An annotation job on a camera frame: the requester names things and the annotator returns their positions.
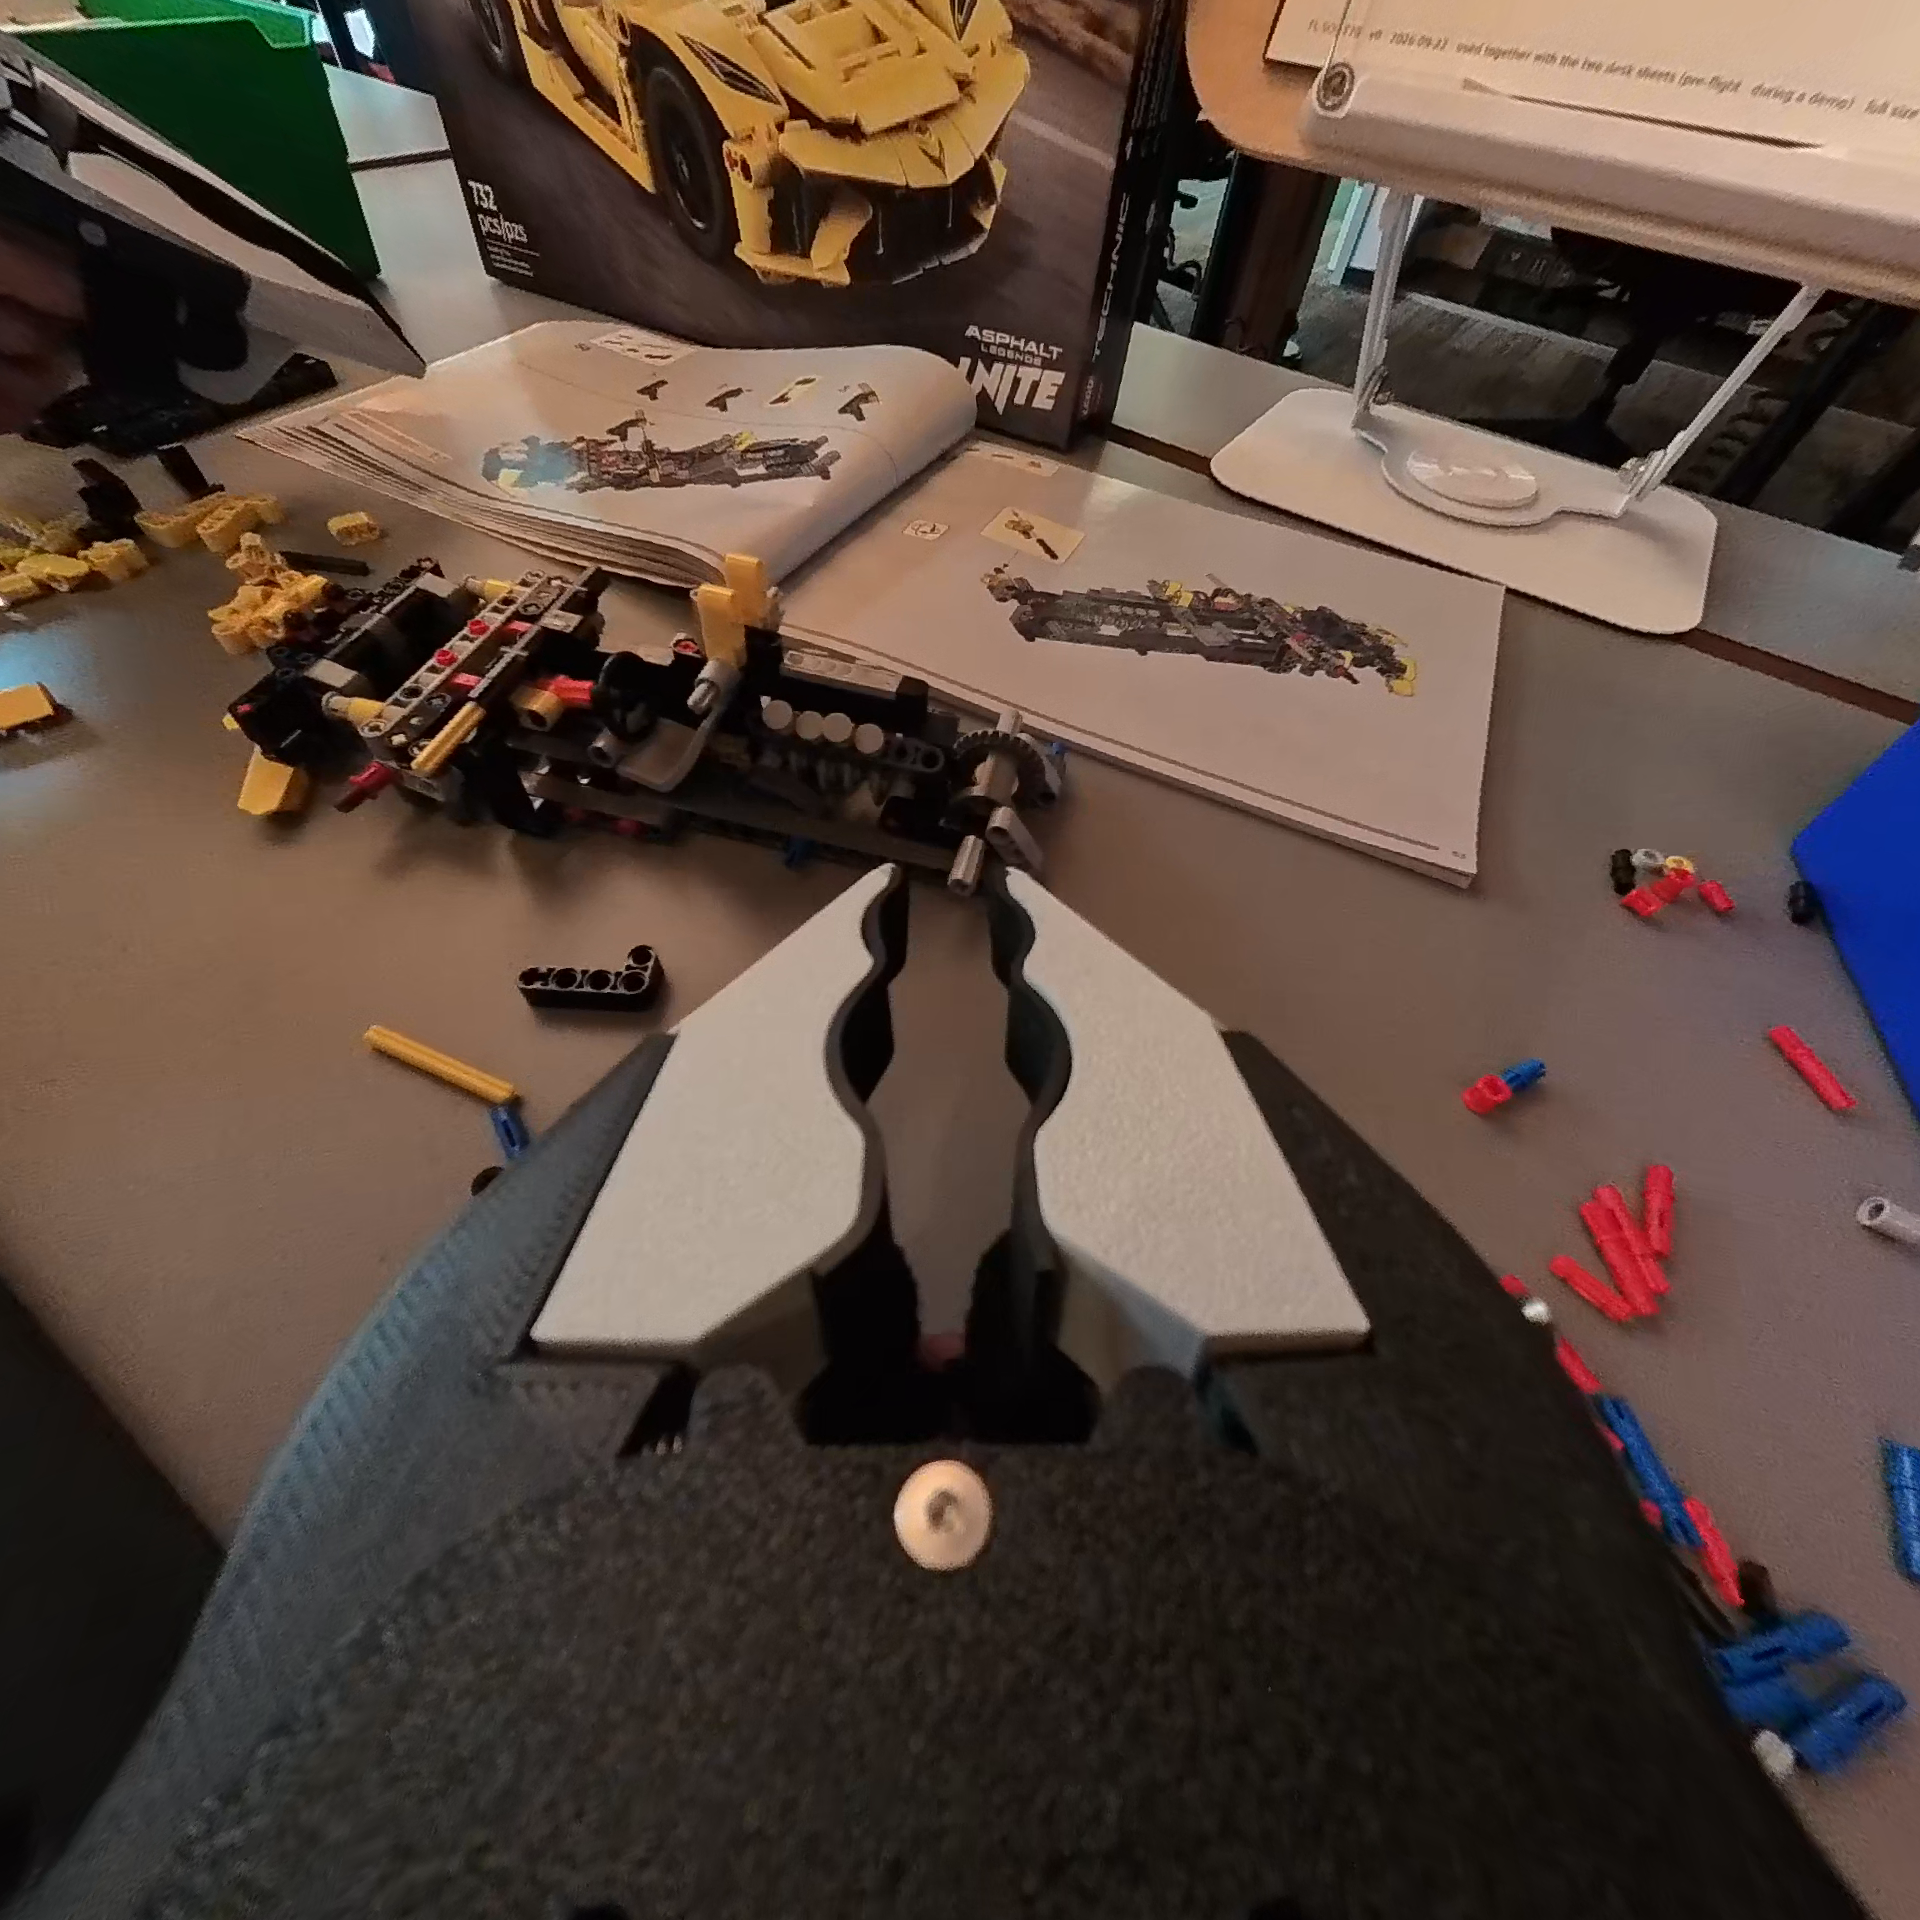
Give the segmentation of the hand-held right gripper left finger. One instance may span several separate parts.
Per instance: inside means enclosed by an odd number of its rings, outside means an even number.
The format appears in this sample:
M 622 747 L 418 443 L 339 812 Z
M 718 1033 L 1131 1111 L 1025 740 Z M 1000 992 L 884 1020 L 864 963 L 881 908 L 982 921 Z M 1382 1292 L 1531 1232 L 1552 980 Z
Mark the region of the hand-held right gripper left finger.
M 873 1115 L 911 892 L 879 866 L 686 1015 L 530 1323 L 542 1361 L 751 1362 L 854 1423 L 922 1378 Z

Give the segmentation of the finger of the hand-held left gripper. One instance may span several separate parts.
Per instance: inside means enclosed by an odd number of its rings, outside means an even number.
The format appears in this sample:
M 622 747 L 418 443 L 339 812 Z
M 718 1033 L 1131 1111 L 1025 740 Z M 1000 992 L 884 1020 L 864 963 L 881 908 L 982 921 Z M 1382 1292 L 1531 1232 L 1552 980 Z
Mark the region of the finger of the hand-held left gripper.
M 238 377 L 275 353 L 339 353 L 418 375 L 425 361 L 370 287 L 291 232 L 210 240 L 115 207 L 71 208 L 87 377 Z
M 359 268 L 215 176 L 91 88 L 6 40 L 6 213 L 49 235 L 144 234 L 286 291 L 367 291 Z

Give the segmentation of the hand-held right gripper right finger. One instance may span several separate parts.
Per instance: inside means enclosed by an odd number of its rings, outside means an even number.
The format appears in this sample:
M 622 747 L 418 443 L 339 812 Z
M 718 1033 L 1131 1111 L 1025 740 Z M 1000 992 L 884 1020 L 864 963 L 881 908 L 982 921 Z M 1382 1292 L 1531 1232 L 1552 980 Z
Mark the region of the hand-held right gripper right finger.
M 1004 1061 L 1026 1100 L 977 1274 L 990 1423 L 1091 1423 L 1138 1369 L 1358 1354 L 1371 1322 L 1230 1035 L 1041 881 L 990 893 Z

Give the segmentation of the pile of yellow lego parts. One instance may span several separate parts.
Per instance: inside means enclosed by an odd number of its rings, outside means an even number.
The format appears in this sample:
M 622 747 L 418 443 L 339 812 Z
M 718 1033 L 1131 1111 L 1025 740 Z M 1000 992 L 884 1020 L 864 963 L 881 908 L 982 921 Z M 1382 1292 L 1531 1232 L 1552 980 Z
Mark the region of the pile of yellow lego parts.
M 206 556 L 224 569 L 224 597 L 208 632 L 232 656 L 316 632 L 347 605 L 345 579 L 302 575 L 280 560 L 278 530 L 289 522 L 270 492 L 228 492 L 170 507 L 144 507 L 134 539 L 90 539 L 86 514 L 43 519 L 2 509 L 6 616 L 39 602 L 131 585 L 166 556 Z

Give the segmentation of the black angled lego beam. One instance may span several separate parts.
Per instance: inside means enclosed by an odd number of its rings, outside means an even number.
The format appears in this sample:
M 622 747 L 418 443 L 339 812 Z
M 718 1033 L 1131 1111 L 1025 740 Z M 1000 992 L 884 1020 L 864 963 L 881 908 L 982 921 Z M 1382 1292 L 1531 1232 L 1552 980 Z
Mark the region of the black angled lego beam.
M 658 952 L 639 945 L 610 967 L 527 967 L 516 973 L 523 1003 L 548 1015 L 627 1018 L 656 1007 L 665 985 Z

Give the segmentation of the pile of red blue lego pins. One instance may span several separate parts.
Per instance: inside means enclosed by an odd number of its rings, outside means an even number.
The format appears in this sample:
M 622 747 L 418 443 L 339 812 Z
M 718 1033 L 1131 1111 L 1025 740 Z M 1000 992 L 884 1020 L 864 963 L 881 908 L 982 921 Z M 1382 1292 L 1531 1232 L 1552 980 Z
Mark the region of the pile of red blue lego pins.
M 1550 1274 L 1611 1325 L 1652 1323 L 1671 1296 L 1665 1261 L 1673 1249 L 1673 1199 L 1667 1163 L 1646 1168 L 1636 1203 L 1616 1184 L 1599 1184 L 1578 1216 L 1601 1272 L 1561 1255 Z M 1906 1695 L 1874 1672 L 1846 1674 L 1825 1695 L 1802 1684 L 1803 1674 L 1830 1672 L 1852 1645 L 1850 1631 L 1833 1616 L 1784 1611 L 1764 1569 L 1734 1552 L 1712 1508 L 1673 1474 L 1630 1401 L 1610 1392 L 1584 1362 L 1547 1301 L 1518 1279 L 1500 1285 L 1528 1322 L 1547 1332 L 1552 1357 L 1623 1471 L 1643 1522 L 1671 1552 L 1696 1605 L 1720 1698 L 1745 1729 L 1756 1760 L 1780 1783 L 1852 1767 L 1906 1716 Z

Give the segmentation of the lego car model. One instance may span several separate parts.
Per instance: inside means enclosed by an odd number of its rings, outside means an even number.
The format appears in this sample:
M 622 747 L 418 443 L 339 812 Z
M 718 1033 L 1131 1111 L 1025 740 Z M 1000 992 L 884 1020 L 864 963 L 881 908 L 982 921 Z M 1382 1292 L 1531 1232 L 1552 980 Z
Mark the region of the lego car model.
M 696 593 L 698 633 L 662 656 L 618 649 L 599 612 L 587 712 L 551 732 L 489 727 L 432 778 L 401 765 L 401 730 L 467 619 L 513 581 L 452 579 L 432 557 L 347 593 L 343 616 L 260 652 L 224 712 L 248 740 L 246 809 L 383 795 L 530 836 L 602 824 L 640 839 L 686 828 L 783 849 L 902 861 L 969 896 L 996 866 L 1035 874 L 1035 817 L 1066 792 L 1066 749 L 1017 712 L 975 720 L 912 676 L 780 633 L 758 564 Z

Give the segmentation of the black lego beam yellow axle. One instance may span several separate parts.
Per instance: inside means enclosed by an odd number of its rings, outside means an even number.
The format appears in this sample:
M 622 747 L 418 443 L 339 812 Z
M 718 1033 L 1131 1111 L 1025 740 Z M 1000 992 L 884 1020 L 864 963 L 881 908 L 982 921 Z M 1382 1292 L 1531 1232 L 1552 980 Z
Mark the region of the black lego beam yellow axle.
M 494 727 L 551 732 L 593 707 L 603 632 L 602 568 L 527 576 L 494 593 L 460 629 L 401 730 L 401 765 L 435 778 Z

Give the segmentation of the lego instruction booklet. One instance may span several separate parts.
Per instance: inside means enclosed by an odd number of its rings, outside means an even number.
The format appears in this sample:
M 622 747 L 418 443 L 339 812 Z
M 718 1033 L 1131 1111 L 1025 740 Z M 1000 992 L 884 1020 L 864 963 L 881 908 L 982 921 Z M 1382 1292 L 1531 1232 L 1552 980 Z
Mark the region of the lego instruction booklet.
M 932 353 L 542 323 L 242 431 L 529 556 L 672 593 L 1458 885 L 1505 593 L 1023 451 Z

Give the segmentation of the cluster of mixed lego bushes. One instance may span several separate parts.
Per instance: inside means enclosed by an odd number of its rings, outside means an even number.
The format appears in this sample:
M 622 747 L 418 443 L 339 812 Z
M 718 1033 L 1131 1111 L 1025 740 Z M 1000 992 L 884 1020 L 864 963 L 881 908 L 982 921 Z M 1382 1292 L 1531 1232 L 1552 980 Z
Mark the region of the cluster of mixed lego bushes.
M 1667 855 L 1658 849 L 1618 849 L 1607 860 L 1607 881 L 1616 900 L 1640 921 L 1650 921 L 1668 906 L 1696 900 L 1718 920 L 1737 913 L 1734 893 L 1703 876 L 1690 855 Z

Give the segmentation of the long red lego pin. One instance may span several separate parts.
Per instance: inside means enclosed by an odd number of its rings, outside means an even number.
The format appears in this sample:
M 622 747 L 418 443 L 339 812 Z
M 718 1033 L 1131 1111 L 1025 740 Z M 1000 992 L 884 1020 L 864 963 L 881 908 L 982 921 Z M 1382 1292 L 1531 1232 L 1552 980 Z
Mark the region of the long red lego pin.
M 1794 1026 L 1774 1024 L 1764 1037 L 1830 1113 L 1852 1113 L 1857 1109 L 1857 1096 Z

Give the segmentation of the green box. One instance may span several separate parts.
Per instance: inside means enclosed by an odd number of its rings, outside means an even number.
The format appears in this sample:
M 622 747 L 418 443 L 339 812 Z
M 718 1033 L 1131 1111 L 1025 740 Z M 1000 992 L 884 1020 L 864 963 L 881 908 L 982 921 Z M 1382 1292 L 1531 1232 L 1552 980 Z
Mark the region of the green box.
M 6 27 L 369 280 L 383 275 L 312 13 L 17 5 Z

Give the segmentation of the blue plastic bin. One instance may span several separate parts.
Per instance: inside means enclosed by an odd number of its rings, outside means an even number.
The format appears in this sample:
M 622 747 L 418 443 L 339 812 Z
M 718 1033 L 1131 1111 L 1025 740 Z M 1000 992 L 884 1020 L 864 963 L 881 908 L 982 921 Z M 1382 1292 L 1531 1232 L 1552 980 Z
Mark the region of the blue plastic bin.
M 1915 1111 L 1918 727 L 1793 839 L 1793 861 Z

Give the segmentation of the white folding stand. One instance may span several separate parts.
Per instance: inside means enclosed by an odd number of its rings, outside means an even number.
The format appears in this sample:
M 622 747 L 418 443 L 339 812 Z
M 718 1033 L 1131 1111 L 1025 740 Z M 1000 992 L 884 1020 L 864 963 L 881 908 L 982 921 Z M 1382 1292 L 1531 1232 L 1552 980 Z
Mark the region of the white folding stand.
M 1632 633 L 1695 629 L 1720 532 L 1714 514 L 1675 479 L 1720 442 L 1745 389 L 1833 295 L 1627 247 L 1625 265 L 1641 277 L 1625 288 L 1650 314 L 1683 320 L 1683 295 L 1740 282 L 1761 295 L 1764 319 L 1691 418 L 1667 443 L 1630 452 L 1596 417 L 1478 423 L 1404 401 L 1393 381 L 1390 323 L 1425 200 L 1385 191 L 1378 210 L 1351 392 L 1290 392 L 1215 456 L 1215 481 L 1272 509 Z

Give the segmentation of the printed instruction sheet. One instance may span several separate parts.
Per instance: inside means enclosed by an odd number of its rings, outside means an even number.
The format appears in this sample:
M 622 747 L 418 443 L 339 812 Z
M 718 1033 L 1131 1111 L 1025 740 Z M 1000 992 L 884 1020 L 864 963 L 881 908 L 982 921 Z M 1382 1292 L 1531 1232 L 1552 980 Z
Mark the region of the printed instruction sheet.
M 1915 2 L 1286 2 L 1265 56 L 1809 147 L 1918 135 Z

